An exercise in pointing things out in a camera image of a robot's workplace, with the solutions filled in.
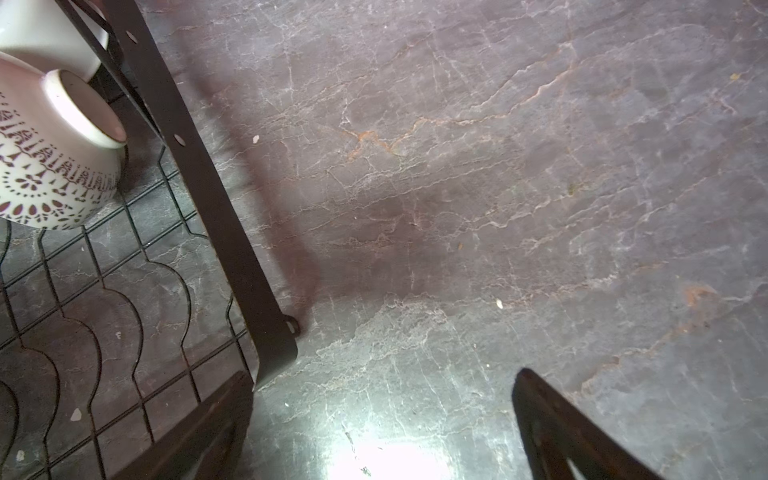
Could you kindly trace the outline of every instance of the brown decorative pattern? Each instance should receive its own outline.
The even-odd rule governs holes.
[[[114,194],[119,176],[64,155],[25,121],[0,91],[0,216],[24,225],[77,227]]]

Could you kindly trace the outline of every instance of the white bowl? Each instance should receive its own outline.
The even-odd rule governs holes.
[[[117,190],[125,141],[118,116],[77,75],[0,52],[0,217],[82,225]]]
[[[79,8],[74,9],[106,48],[107,32]],[[101,65],[54,0],[0,0],[0,51],[38,70],[69,70],[85,81],[91,80]]]

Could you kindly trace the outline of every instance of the black wire dish rack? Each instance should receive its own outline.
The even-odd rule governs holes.
[[[134,2],[105,5],[107,23],[73,0],[111,54],[56,2],[102,60],[92,84],[129,145],[113,203],[80,229],[0,224],[0,478],[179,478],[192,464],[224,478],[298,324]]]

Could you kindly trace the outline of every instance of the patterned bowl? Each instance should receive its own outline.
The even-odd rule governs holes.
[[[96,91],[0,52],[0,217],[68,229],[107,202],[126,134]]]

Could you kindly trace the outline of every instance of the metal wire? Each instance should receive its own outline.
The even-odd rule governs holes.
[[[112,101],[117,101],[123,96],[124,94],[120,94],[118,95],[117,98],[113,98]],[[153,429],[152,423],[150,421],[150,416],[147,412],[147,403],[150,402],[152,399],[156,398],[157,396],[159,396],[161,393],[165,392],[171,386],[175,385],[178,381],[186,377],[188,382],[190,383],[191,391],[192,391],[192,394],[194,395],[195,401],[199,404],[201,401],[201,395],[194,377],[195,370],[200,368],[202,365],[206,364],[207,362],[211,361],[213,358],[215,358],[217,355],[219,355],[220,353],[222,353],[223,351],[231,347],[233,344],[237,346],[237,352],[240,357],[240,361],[242,362],[242,368],[250,371],[248,362],[246,361],[246,357],[243,352],[243,347],[240,345],[240,339],[246,335],[247,331],[245,329],[241,329],[240,331],[237,331],[237,329],[235,328],[232,322],[232,319],[230,318],[231,309],[233,307],[233,297],[231,295],[229,296],[229,301],[227,303],[226,310],[222,312],[223,320],[226,322],[226,326],[229,331],[229,338],[223,343],[221,343],[219,346],[212,348],[210,351],[206,352],[199,359],[196,359],[193,362],[190,361],[189,356],[187,354],[185,341],[187,340],[187,336],[190,332],[190,326],[193,321],[192,299],[190,294],[190,287],[188,286],[184,276],[181,273],[179,273],[178,270],[174,269],[172,266],[166,263],[159,261],[157,258],[153,258],[148,252],[148,249],[158,241],[166,238],[169,234],[173,233],[174,231],[177,231],[178,228],[181,228],[184,234],[188,237],[193,237],[206,242],[208,241],[208,237],[202,233],[195,233],[192,231],[189,222],[191,219],[193,219],[196,216],[197,212],[195,212],[194,210],[186,213],[183,212],[180,206],[180,203],[178,201],[177,194],[176,192],[174,192],[174,186],[171,184],[171,181],[174,178],[176,178],[179,173],[178,173],[178,170],[175,170],[175,169],[172,170],[171,172],[166,172],[165,168],[161,163],[162,160],[164,159],[165,154],[166,154],[166,148],[165,146],[163,146],[158,152],[155,158],[156,161],[154,162],[154,166],[157,168],[158,173],[160,174],[159,180],[148,185],[138,194],[132,195],[130,199],[126,198],[126,195],[124,192],[122,191],[118,192],[118,195],[117,195],[118,206],[113,211],[109,212],[109,214],[105,215],[103,218],[94,222],[93,224],[90,224],[87,227],[81,227],[77,235],[74,235],[72,238],[64,242],[61,246],[49,249],[50,251],[47,251],[43,241],[43,239],[46,236],[46,230],[41,230],[41,232],[38,233],[35,239],[35,245],[37,247],[38,257],[36,259],[30,259],[29,265],[24,266],[21,272],[16,273],[7,282],[3,277],[2,271],[4,267],[6,254],[12,248],[13,243],[12,243],[12,224],[8,221],[5,221],[5,224],[6,224],[5,244],[2,248],[2,253],[0,253],[0,293],[2,293],[2,300],[5,303],[8,320],[12,327],[12,337],[0,343],[0,353],[10,353],[13,355],[14,353],[10,351],[10,348],[14,345],[18,345],[22,351],[34,354],[36,356],[40,356],[47,364],[50,365],[51,371],[53,372],[53,379],[52,379],[53,387],[54,387],[53,388],[53,394],[54,394],[53,405],[51,405],[50,410],[48,410],[47,413],[45,413],[46,417],[48,418],[48,421],[45,426],[44,435],[42,436],[41,450],[43,452],[43,459],[42,459],[43,466],[41,468],[37,468],[31,473],[26,473],[26,475],[29,475],[27,478],[40,478],[43,476],[47,478],[52,478],[52,475],[51,475],[52,468],[54,468],[56,465],[61,464],[64,460],[66,460],[67,458],[75,454],[79,449],[81,449],[88,443],[91,443],[94,446],[94,452],[97,459],[99,474],[101,478],[107,478],[108,466],[105,465],[104,455],[101,450],[101,445],[99,442],[100,435],[104,434],[107,430],[117,425],[121,420],[128,417],[131,413],[139,410],[141,411],[141,418],[142,418],[142,422],[144,425],[144,429],[146,430],[147,436],[151,443],[155,443],[156,432]],[[137,211],[135,210],[141,210],[141,205],[138,204],[138,202],[140,202],[140,200],[144,199],[145,197],[147,197],[147,195],[151,194],[152,192],[155,192],[158,188],[162,188],[163,186],[167,190],[170,198],[170,204],[173,206],[169,210],[176,212],[177,219],[172,224],[163,228],[159,233],[153,235],[152,238],[148,240],[142,240],[141,235],[139,233],[139,229],[137,228],[137,225],[134,220],[134,216],[135,214],[137,214]],[[96,230],[108,225],[111,221],[114,221],[116,218],[118,218],[118,216],[121,215],[123,212],[125,213],[125,218],[127,218],[128,220],[131,233],[136,242],[136,247],[133,250],[129,251],[128,253],[123,254],[122,258],[120,258],[114,265],[106,269],[102,268],[102,265],[99,263],[98,257],[95,253],[91,236]],[[88,258],[90,259],[94,267],[94,270],[93,270],[94,274],[88,278],[88,280],[84,283],[84,285],[77,288],[73,293],[69,293],[66,296],[62,296],[59,290],[57,289],[53,279],[53,274],[51,272],[51,261],[59,257],[60,255],[63,255],[63,254],[65,255],[80,240],[84,241],[86,250],[88,252]],[[142,318],[141,314],[139,313],[136,305],[134,304],[134,301],[132,301],[125,292],[121,292],[120,290],[116,290],[115,288],[110,288],[107,284],[107,280],[110,275],[119,272],[122,267],[124,267],[128,262],[130,262],[136,257],[140,257],[143,260],[142,264],[148,269],[159,268],[167,271],[168,273],[171,273],[173,278],[175,278],[175,280],[179,283],[181,294],[183,295],[184,300],[186,302],[186,311],[184,314],[184,333],[181,336],[180,342],[179,342],[180,356],[184,361],[184,369],[183,371],[176,373],[172,378],[169,378],[161,386],[157,387],[156,389],[153,389],[149,393],[142,393],[141,388],[139,386],[139,382],[137,381],[137,368],[142,361],[142,356],[144,352],[145,321]],[[28,279],[32,273],[38,271],[38,269],[42,269],[42,271],[45,273],[45,284],[48,287],[48,290],[51,294],[51,298],[53,298],[54,300],[54,306],[48,308],[42,314],[38,315],[31,322],[26,323],[24,326],[19,326],[15,316],[13,306],[12,306],[11,298],[8,294],[8,288],[17,284],[23,288],[23,286],[25,286],[24,281]],[[89,324],[89,319],[74,318],[67,311],[68,305],[72,301],[82,296],[84,293],[86,293],[91,289],[95,289],[94,291],[98,292],[100,296],[103,296],[103,297],[111,296],[116,299],[119,299],[122,305],[124,306],[124,309],[130,313],[135,323],[135,326],[138,330],[137,352],[136,352],[136,357],[133,360],[132,366],[131,366],[131,385],[132,385],[131,388],[137,394],[137,401],[134,402],[130,407],[126,408],[119,414],[114,415],[113,418],[109,419],[103,425],[98,427],[97,427],[97,422],[94,417],[94,412],[92,407],[94,403],[94,398],[97,395],[98,388],[102,380],[103,352],[102,352],[101,343],[97,335],[97,332],[94,331],[94,329]],[[51,452],[49,450],[49,434],[51,432],[51,427],[53,426],[56,420],[57,414],[59,413],[59,410],[60,410],[61,377],[59,375],[59,369],[56,365],[56,362],[53,360],[51,355],[45,352],[45,350],[47,349],[47,346],[43,346],[41,348],[33,348],[25,344],[24,338],[25,338],[25,334],[29,333],[32,329],[48,328],[47,320],[50,319],[56,313],[61,318],[63,318],[64,321],[66,321],[67,323],[70,323],[73,326],[76,326],[76,328],[84,329],[86,332],[88,332],[88,336],[90,337],[91,343],[96,352],[95,361],[98,364],[94,368],[96,379],[91,386],[90,392],[88,394],[87,405],[86,405],[86,415],[88,417],[90,434],[84,439],[80,439],[79,441],[73,442],[72,445],[67,445],[68,448],[65,447],[66,448],[65,451],[51,457]],[[23,404],[21,406],[19,405],[19,399],[24,398],[24,394],[26,392],[15,391],[11,383],[5,382],[2,379],[0,379],[0,386],[2,387],[0,390],[5,390],[8,393],[8,397],[11,399],[10,406],[14,412],[14,418],[10,421],[11,428],[10,428],[10,438],[8,439],[8,446],[4,448],[3,451],[0,452],[0,475],[1,475],[3,465],[5,465],[5,463],[9,460],[15,441],[18,438],[18,436],[21,434],[19,431],[19,429],[21,428],[20,418],[21,418],[22,409],[24,408],[24,406]]]

